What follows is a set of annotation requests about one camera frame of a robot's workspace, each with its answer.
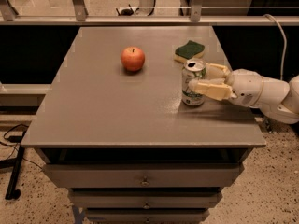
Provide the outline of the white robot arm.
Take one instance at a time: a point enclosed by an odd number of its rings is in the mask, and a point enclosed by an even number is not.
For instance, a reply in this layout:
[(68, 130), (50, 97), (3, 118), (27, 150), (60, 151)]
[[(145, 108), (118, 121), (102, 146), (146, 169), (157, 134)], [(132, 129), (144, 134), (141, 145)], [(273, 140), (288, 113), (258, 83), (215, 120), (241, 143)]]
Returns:
[(189, 82), (189, 88), (195, 93), (258, 108), (268, 118), (282, 123), (299, 121), (298, 77), (286, 82), (246, 69), (230, 71), (220, 64), (209, 63), (206, 68), (206, 79), (195, 78)]

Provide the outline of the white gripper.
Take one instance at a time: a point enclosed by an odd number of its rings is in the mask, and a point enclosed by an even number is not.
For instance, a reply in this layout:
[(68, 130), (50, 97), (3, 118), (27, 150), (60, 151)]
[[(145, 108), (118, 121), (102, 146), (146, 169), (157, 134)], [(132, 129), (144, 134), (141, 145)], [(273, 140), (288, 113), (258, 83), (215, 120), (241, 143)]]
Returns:
[(189, 88), (214, 100), (229, 100), (234, 105), (249, 107), (254, 105), (263, 87), (262, 76), (256, 72), (238, 69), (233, 72), (226, 65), (208, 63), (206, 79), (193, 79)]

